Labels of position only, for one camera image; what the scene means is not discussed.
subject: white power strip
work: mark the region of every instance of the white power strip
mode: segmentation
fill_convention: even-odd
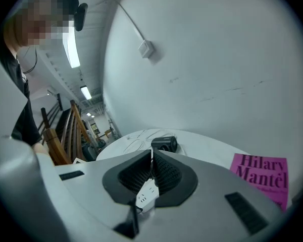
[[[142,212],[150,210],[155,200],[160,196],[158,187],[153,179],[148,179],[136,196],[136,206],[142,209]]]

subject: black cylindrical object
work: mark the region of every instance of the black cylindrical object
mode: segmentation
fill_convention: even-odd
[[[175,136],[157,137],[152,140],[151,147],[163,151],[176,152],[177,141]]]

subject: round table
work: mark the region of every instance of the round table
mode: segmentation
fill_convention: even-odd
[[[175,129],[146,129],[128,134],[106,147],[96,160],[121,156],[137,150],[150,149],[153,138],[175,136],[179,147],[176,153],[230,168],[235,153],[248,154],[218,140]]]

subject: pink book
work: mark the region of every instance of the pink book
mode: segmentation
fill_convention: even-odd
[[[282,211],[286,210],[288,170],[286,158],[234,154],[230,170],[261,190]]]

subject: ceiling light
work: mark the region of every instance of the ceiling light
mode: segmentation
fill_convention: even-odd
[[[89,89],[87,88],[86,85],[81,87],[81,91],[82,91],[82,93],[83,93],[83,95],[84,95],[84,97],[85,97],[86,99],[91,99],[91,98],[92,98],[92,97],[91,97],[91,94],[90,94],[90,92],[89,92]]]
[[[67,59],[70,62],[71,68],[79,67],[80,60],[77,54],[76,43],[75,43],[75,31],[74,31],[74,22],[70,22],[68,32],[63,33],[63,46],[67,56]]]

